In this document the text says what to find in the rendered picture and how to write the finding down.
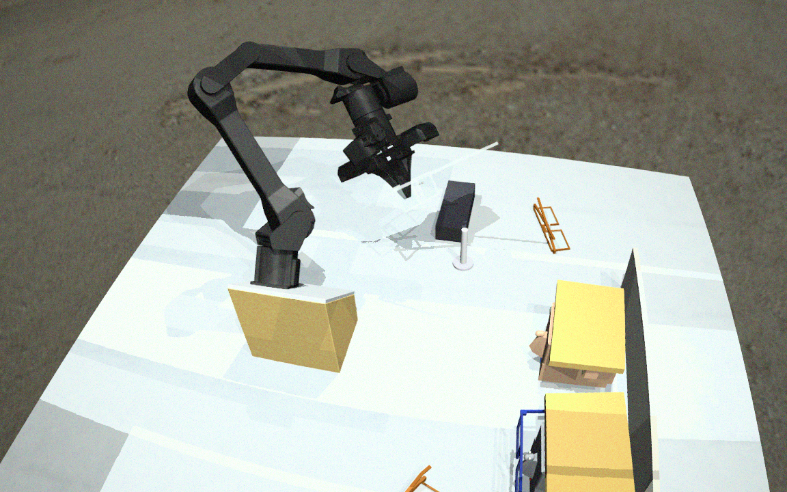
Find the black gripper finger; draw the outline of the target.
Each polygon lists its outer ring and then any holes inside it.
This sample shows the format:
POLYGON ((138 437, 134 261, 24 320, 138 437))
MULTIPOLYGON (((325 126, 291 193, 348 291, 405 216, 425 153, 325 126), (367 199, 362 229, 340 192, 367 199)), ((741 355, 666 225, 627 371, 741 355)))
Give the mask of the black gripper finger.
MULTIPOLYGON (((385 164, 387 166, 390 166, 391 170, 393 170, 393 172, 396 174, 396 178, 400 186, 403 186, 407 182, 411 181, 411 164, 412 164, 413 153, 415 152, 414 151, 406 152, 385 162, 385 164)), ((402 192, 405 193, 406 198, 410 198, 411 186, 402 188, 402 192)))
POLYGON ((371 170, 367 171, 366 173, 380 176, 381 178, 383 178, 385 182, 389 184, 389 186, 391 186, 391 188, 400 186, 396 178, 396 174, 394 173, 393 170, 391 170, 390 166, 387 166, 386 164, 376 166, 371 170))

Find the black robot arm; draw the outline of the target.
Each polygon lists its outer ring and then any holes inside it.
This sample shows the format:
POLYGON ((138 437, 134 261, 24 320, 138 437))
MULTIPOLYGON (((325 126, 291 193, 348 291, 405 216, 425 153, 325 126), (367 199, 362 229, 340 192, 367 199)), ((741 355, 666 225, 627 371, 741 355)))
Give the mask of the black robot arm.
MULTIPOLYGON (((385 72, 359 48, 332 48, 325 51, 297 47, 269 46, 244 42, 216 66, 196 74, 188 88, 189 102, 221 132, 232 155, 260 196, 266 216, 256 232, 254 281, 250 284, 271 288, 298 287, 298 250, 314 230, 316 218, 302 188, 288 188, 276 174, 243 117, 238 114, 230 81, 246 68, 312 74, 338 85, 330 104, 343 102, 352 121, 378 109, 390 109, 416 99, 418 88, 403 66, 385 72), (366 82, 369 85, 363 86, 366 82)), ((358 165, 370 158, 380 144, 391 138, 374 119, 363 132, 354 131, 352 143, 343 149, 346 158, 358 165), (374 122, 372 122, 374 121, 374 122), (357 132, 357 133, 356 133, 357 132)))

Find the white post on round base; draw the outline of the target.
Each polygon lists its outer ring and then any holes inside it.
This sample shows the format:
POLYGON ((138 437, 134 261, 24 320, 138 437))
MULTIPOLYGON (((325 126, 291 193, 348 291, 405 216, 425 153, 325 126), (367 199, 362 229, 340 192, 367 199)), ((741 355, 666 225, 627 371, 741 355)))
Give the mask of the white post on round base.
POLYGON ((453 266, 457 271, 469 271, 473 267, 473 259, 467 255, 468 228, 461 228, 461 256, 456 256, 453 266))

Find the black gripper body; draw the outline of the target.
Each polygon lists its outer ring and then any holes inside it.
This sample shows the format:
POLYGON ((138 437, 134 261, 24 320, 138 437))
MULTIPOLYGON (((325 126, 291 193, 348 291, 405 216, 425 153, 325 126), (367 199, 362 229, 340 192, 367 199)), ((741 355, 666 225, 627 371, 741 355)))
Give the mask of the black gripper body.
POLYGON ((376 152, 372 154, 370 158, 364 158, 359 162, 358 165, 353 165, 349 160, 346 162, 346 164, 338 166, 337 176, 340 177, 341 182, 352 180, 352 178, 358 177, 376 166, 385 164, 385 162, 388 161, 387 158, 389 156, 391 159, 393 159, 400 154, 412 152, 411 146, 413 146, 413 144, 417 144, 419 142, 428 142, 432 138, 439 136, 437 128, 435 128, 435 126, 430 122, 415 125, 409 130, 402 132, 401 135, 396 136, 396 132, 393 130, 389 122, 391 120, 391 115, 385 115, 384 109, 374 110, 370 114, 362 116, 362 118, 354 121, 353 124, 355 128, 352 129, 353 134, 355 130, 358 130, 358 128, 360 128, 360 130, 363 132, 363 129, 366 128, 368 122, 372 119, 378 122, 378 124, 382 126, 383 130, 387 132, 388 136, 391 138, 391 143, 384 145, 383 143, 380 144, 380 146, 376 149, 376 152), (392 144, 393 147, 388 149, 388 147, 390 147, 392 144))

